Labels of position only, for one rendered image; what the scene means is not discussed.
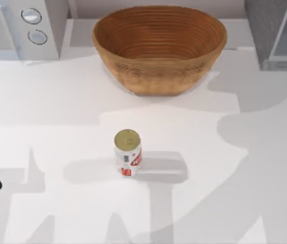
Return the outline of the red and white can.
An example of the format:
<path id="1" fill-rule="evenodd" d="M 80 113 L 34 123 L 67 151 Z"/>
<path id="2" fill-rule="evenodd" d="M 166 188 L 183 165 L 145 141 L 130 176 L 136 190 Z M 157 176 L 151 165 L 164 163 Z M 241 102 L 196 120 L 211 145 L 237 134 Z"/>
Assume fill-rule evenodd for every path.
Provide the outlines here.
<path id="1" fill-rule="evenodd" d="M 114 137 L 115 161 L 123 176 L 134 176 L 141 166 L 142 146 L 139 134 L 131 129 L 119 131 Z"/>

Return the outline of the brown woven basket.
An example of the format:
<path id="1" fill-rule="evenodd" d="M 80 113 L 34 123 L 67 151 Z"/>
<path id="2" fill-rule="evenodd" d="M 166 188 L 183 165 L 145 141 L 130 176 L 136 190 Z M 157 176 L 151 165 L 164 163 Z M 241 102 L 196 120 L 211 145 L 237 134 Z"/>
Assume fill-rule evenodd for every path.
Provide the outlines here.
<path id="1" fill-rule="evenodd" d="M 92 29 L 93 45 L 106 68 L 138 96 L 176 96 L 194 87 L 227 39 L 220 20 L 180 6 L 121 9 Z"/>

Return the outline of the round microwave knob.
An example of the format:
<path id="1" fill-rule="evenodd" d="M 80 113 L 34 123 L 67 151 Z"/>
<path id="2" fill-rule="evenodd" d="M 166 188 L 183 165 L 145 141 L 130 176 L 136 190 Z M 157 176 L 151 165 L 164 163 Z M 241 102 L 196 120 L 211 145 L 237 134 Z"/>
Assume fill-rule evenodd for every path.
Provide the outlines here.
<path id="1" fill-rule="evenodd" d="M 22 10 L 21 17 L 28 24 L 38 24 L 42 20 L 41 13 L 37 9 L 34 9 L 34 8 Z"/>
<path id="2" fill-rule="evenodd" d="M 35 45 L 44 45 L 48 41 L 47 35 L 39 29 L 29 31 L 27 37 Z"/>

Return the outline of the pale microwave oven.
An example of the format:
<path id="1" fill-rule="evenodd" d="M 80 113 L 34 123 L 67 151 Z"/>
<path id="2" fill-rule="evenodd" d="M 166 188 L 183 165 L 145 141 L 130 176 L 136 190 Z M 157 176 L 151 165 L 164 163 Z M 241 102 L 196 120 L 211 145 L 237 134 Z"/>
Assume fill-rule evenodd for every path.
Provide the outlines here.
<path id="1" fill-rule="evenodd" d="M 41 13 L 40 23 L 22 19 L 21 11 L 29 8 Z M 0 0 L 0 60 L 58 60 L 69 11 L 69 0 Z M 44 45 L 29 41 L 27 34 L 35 29 L 47 35 Z"/>

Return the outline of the grey cabinet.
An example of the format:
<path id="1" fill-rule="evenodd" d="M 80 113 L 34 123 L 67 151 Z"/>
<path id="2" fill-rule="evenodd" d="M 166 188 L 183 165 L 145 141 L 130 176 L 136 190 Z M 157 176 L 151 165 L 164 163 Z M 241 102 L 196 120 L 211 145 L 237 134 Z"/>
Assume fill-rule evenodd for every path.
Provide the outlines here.
<path id="1" fill-rule="evenodd" d="M 244 0 L 262 71 L 287 71 L 287 0 Z"/>

